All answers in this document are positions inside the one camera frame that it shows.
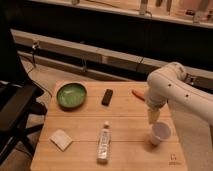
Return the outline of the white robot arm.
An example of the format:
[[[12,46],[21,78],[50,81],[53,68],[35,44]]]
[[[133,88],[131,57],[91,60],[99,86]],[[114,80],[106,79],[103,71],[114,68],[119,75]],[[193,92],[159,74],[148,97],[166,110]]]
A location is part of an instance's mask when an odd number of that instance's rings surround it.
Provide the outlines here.
[[[185,67],[178,62],[154,70],[147,77],[145,103],[159,109],[174,100],[213,126],[213,95],[186,84],[186,77]]]

